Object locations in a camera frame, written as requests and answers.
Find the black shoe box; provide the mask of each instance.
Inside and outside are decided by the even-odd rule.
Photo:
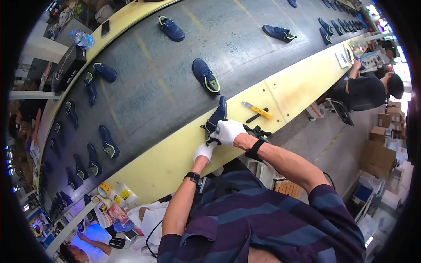
[[[53,72],[53,85],[51,91],[65,91],[85,63],[85,50],[73,43],[63,55],[56,70]]]

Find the workbench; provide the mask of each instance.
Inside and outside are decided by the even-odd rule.
[[[183,42],[173,42],[159,31],[160,14],[171,17],[185,31]],[[61,99],[49,101],[45,107],[38,141],[42,160],[53,167],[47,195],[63,189],[77,202],[102,181],[111,187],[124,182],[142,203],[174,192],[192,165],[195,149],[204,142],[200,125],[218,104],[218,98],[206,93],[191,72],[197,57],[218,76],[221,93],[228,99],[228,118],[245,122],[253,116],[255,113],[240,103],[246,100],[269,108],[272,115],[271,120],[253,121],[253,127],[279,130],[345,73],[334,52],[343,49],[342,42],[360,39],[364,33],[335,34],[335,45],[326,47],[318,16],[355,19],[327,8],[322,1],[309,0],[295,9],[280,0],[219,0],[217,4],[206,0],[133,1],[123,7],[110,17],[107,36],[100,37],[101,27],[92,33],[96,43],[86,52],[87,63]],[[263,24],[287,27],[298,38],[289,44],[269,38],[261,29]],[[94,62],[114,67],[118,76],[114,83],[96,81],[98,95],[91,107],[83,80]],[[66,100],[76,103],[78,130],[67,120],[62,103]],[[50,132],[54,120],[66,126],[67,145],[60,148],[60,160],[51,150],[44,150],[45,142],[56,138],[54,131]],[[110,159],[102,151],[99,125],[110,130],[121,151],[118,158]],[[98,177],[91,175],[72,192],[64,168],[75,170],[74,153],[87,163],[87,143],[95,146],[104,172]],[[217,147],[204,174],[240,154],[238,149]]]

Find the packing tape roll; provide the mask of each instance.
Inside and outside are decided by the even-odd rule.
[[[101,183],[97,189],[99,195],[101,195],[103,198],[107,198],[111,191],[111,187],[107,183]]]

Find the man in black shirt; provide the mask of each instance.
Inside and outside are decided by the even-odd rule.
[[[360,77],[361,61],[354,59],[354,67],[349,79],[335,85],[328,96],[345,103],[348,110],[365,111],[383,105],[389,95],[401,99],[404,91],[399,75],[388,72],[378,79],[373,74]]]
[[[45,99],[26,99],[24,100],[18,112],[10,116],[9,133],[13,138],[17,137],[17,131],[20,130],[21,122],[32,122],[35,120],[35,130],[32,134],[32,139],[37,144],[38,128],[40,127],[41,115],[44,112],[47,100]]]

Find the conveyor belt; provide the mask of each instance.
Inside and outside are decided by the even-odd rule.
[[[119,36],[98,55],[118,72],[114,83],[97,79],[96,104],[91,107],[83,84],[86,72],[68,93],[75,101],[79,129],[74,130],[63,104],[55,120],[65,124],[67,145],[59,146],[61,160],[46,146],[43,161],[49,161],[46,210],[59,190],[80,200],[102,181],[179,128],[215,107],[218,99],[209,95],[191,71],[195,58],[202,58],[218,76],[221,93],[230,98],[264,78],[326,48],[319,33],[318,17],[356,20],[350,14],[327,8],[320,0],[299,0],[291,7],[287,0],[183,0],[142,20]],[[180,43],[169,40],[158,27],[158,14],[171,17],[186,33]],[[261,26],[269,24],[291,29],[298,36],[291,43],[271,39]],[[335,34],[333,44],[362,34]],[[302,69],[303,74],[314,68]],[[102,151],[98,126],[105,125],[120,148],[110,159]],[[49,138],[56,138],[52,129]],[[88,169],[87,143],[97,152],[103,173],[84,181],[72,192],[65,167],[75,171],[73,154]]]

